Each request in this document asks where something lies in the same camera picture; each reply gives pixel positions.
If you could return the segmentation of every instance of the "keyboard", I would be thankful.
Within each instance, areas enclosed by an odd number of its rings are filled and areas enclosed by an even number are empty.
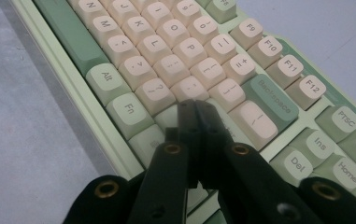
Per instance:
[[[356,196],[356,105],[236,1],[11,2],[118,175],[149,166],[192,98],[286,182],[322,176]],[[217,192],[189,190],[187,223],[223,223]]]

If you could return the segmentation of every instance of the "white desk surface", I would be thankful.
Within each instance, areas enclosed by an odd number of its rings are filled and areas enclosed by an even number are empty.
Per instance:
[[[356,0],[238,0],[356,101]],[[0,0],[0,223],[61,223],[113,171],[7,0]]]

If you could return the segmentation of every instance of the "mechanical keyboard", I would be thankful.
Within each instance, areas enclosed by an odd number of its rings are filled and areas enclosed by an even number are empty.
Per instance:
[[[356,196],[356,105],[235,0],[11,2],[118,175],[149,166],[193,98],[288,183],[323,176]],[[189,190],[188,223],[222,220],[217,192]]]

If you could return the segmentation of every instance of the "gray surface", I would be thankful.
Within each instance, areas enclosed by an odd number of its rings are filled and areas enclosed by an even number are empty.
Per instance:
[[[356,100],[356,1],[239,4]],[[12,6],[0,0],[0,223],[60,223],[90,180],[112,172]]]

